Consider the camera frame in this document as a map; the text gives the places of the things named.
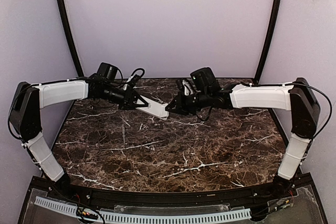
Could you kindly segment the white remote control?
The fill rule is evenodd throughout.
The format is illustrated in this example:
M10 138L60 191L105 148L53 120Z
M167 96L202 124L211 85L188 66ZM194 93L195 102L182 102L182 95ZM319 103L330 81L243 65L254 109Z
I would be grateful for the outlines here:
M151 116L154 116L156 118L167 120L167 118L169 117L169 112L165 110L165 107L168 105L167 103L161 104L145 96L142 96L142 97L144 97L145 100L149 103L149 107L144 108L144 109L137 109L137 110L142 111Z

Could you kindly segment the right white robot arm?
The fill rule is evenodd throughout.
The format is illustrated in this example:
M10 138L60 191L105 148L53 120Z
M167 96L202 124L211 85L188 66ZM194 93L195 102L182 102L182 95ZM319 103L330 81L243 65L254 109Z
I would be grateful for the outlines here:
M229 83L220 86L212 69L200 68L191 79L179 79L177 96L166 111L180 115L196 115L202 108L242 109L267 108L291 112L292 129L289 143L276 177L291 180L305 159L318 128L320 104L316 88L306 79L280 84Z

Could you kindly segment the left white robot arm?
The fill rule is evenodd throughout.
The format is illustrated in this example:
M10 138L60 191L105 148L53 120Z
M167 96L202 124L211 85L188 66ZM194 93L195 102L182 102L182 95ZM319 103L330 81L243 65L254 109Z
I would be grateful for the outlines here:
M103 62L89 77L38 84L21 82L17 86L8 123L14 127L32 161L57 185L70 184L70 177L45 141L40 111L50 105L83 99L107 100L117 104L120 110L147 108L149 103L134 89L141 77L133 73L128 81L116 83L118 71L116 66Z

